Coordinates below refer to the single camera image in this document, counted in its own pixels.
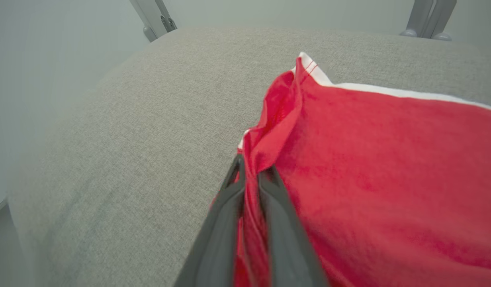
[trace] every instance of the red cloth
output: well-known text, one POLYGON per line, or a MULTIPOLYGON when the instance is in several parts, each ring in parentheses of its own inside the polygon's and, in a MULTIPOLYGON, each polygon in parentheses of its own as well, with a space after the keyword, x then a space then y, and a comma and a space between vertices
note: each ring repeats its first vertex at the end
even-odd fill
POLYGON ((491 110, 306 68, 276 78, 243 138, 236 286, 269 285, 256 175, 273 164, 334 286, 491 286, 491 110))

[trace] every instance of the white fabric edge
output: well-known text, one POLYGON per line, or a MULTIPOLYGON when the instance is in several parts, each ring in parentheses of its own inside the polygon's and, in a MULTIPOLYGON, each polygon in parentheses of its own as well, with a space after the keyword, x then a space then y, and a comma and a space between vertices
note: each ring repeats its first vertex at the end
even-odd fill
MULTIPOLYGON (((322 71, 322 69, 318 67, 318 64, 316 64, 316 62, 313 61, 311 57, 309 57, 306 53, 301 52, 298 57, 302 59, 302 66, 304 67, 304 69, 309 73, 311 77, 313 77, 316 83, 318 83, 320 86, 323 87, 336 87, 336 88, 347 89, 347 90, 375 92, 375 93, 387 94, 389 96, 396 96, 398 98, 418 98, 420 100, 442 100, 445 102, 454 102, 454 103, 472 105, 472 106, 477 106, 477 107, 491 110, 491 106, 489 105, 471 102, 469 100, 463 100, 462 98, 458 98, 456 96, 448 96, 446 94, 440 94, 440 93, 416 92, 416 91, 392 89, 392 88, 385 88, 385 87, 379 87, 374 85, 355 84, 355 83, 333 84, 329 79, 329 77, 327 77, 327 75, 322 71)), ((291 69, 291 71, 295 73, 296 67, 291 69)))

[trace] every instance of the red fabric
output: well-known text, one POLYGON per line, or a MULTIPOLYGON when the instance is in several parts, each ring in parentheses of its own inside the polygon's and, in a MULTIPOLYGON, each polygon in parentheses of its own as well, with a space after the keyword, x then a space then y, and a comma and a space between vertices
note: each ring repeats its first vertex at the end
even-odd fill
POLYGON ((298 58, 241 152, 237 286, 269 285, 256 175, 273 164, 332 284, 491 285, 490 110, 322 87, 298 58))

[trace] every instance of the gray fabric surface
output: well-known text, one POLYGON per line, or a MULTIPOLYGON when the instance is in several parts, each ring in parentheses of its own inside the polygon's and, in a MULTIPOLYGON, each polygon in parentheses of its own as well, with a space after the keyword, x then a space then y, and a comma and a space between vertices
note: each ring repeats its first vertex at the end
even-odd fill
POLYGON ((300 51, 334 83, 491 104, 491 50, 342 31, 178 29, 112 71, 13 174, 10 210, 38 285, 172 285, 265 91, 300 51))

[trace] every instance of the gray floor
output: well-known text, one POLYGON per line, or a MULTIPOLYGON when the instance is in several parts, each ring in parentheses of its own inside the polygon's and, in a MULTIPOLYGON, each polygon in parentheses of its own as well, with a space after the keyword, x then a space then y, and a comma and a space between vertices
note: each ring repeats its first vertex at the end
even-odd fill
POLYGON ((0 287, 31 286, 8 205, 0 210, 0 287))

